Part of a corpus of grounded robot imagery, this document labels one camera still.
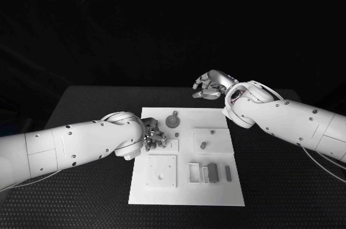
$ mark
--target white platform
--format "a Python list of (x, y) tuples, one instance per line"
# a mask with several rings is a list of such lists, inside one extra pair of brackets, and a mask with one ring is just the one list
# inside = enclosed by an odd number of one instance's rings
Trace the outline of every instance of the white platform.
[[(178, 111), (180, 125), (176, 128), (169, 128), (166, 126), (166, 118), (169, 115), (172, 115), (173, 111)], [(172, 152), (160, 152), (156, 150), (150, 150), (150, 152), (146, 152), (146, 148), (142, 148), (142, 155), (134, 159), (129, 204), (245, 206), (231, 136), (222, 139), (224, 145), (228, 145), (227, 147), (231, 147), (229, 154), (198, 154), (195, 151), (196, 128), (214, 130), (228, 129), (227, 117), (222, 114), (222, 109), (144, 107), (142, 109), (142, 118), (150, 117), (159, 121), (159, 129), (165, 132), (167, 139), (178, 139), (179, 150), (170, 148)], [(175, 156), (175, 186), (152, 187), (147, 185), (150, 174), (150, 155)], [(189, 163), (199, 163), (199, 184), (191, 183)], [(205, 180), (202, 167), (206, 167), (209, 163), (217, 163), (218, 165), (219, 182), (204, 184)], [(229, 166), (231, 168), (231, 182), (227, 179), (225, 166)]]

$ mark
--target black background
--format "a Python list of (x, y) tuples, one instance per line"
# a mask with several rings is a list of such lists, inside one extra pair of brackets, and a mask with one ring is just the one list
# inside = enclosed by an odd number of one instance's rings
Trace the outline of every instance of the black background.
[(2, 109), (35, 119), (49, 118), (69, 85), (192, 87), (212, 69), (294, 89), (315, 106), (345, 93), (339, 0), (0, 5)]

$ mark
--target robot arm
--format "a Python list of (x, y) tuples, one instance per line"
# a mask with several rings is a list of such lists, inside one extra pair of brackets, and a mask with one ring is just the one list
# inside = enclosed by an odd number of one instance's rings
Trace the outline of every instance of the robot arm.
[[(274, 100), (271, 94), (257, 82), (242, 82), (212, 70), (193, 85), (204, 82), (202, 88), (225, 94), (224, 115), (234, 123), (251, 128), (257, 123), (274, 137), (346, 162), (346, 116), (291, 100)], [(228, 86), (218, 83), (228, 80)], [(195, 98), (211, 98), (205, 90), (193, 94)]]
[(167, 138), (155, 131), (157, 121), (153, 118), (143, 121), (133, 113), (117, 112), (103, 120), (0, 137), (0, 190), (95, 161), (113, 151), (131, 160), (142, 154), (143, 145), (150, 149), (153, 141), (160, 141), (165, 147)]

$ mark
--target robotic hand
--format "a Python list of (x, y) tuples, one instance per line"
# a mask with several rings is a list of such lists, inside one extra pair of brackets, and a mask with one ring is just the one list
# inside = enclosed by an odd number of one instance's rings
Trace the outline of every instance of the robotic hand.
[(0, 191), (25, 180), (80, 166), (114, 151), (131, 160), (156, 146), (165, 148), (167, 137), (157, 120), (140, 119), (131, 112), (116, 112), (101, 120), (0, 137)]
[(218, 70), (198, 78), (193, 89), (201, 83), (202, 91), (192, 96), (215, 100), (225, 94), (222, 114), (238, 126), (248, 129), (257, 123), (274, 137), (346, 162), (346, 116), (284, 100), (261, 83), (240, 83)]

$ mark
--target dark table surface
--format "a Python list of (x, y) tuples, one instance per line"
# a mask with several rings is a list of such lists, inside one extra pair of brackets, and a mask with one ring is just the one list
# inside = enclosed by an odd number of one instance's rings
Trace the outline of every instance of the dark table surface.
[[(276, 91), (302, 101), (293, 90)], [(195, 99), (195, 92), (182, 87), (71, 86), (46, 129), (120, 111), (140, 117), (143, 107), (225, 107), (225, 98)], [(228, 120), (228, 127), (245, 207), (130, 205), (134, 160), (111, 154), (12, 189), (0, 228), (345, 228), (346, 184), (299, 146), (257, 125), (245, 129)]]

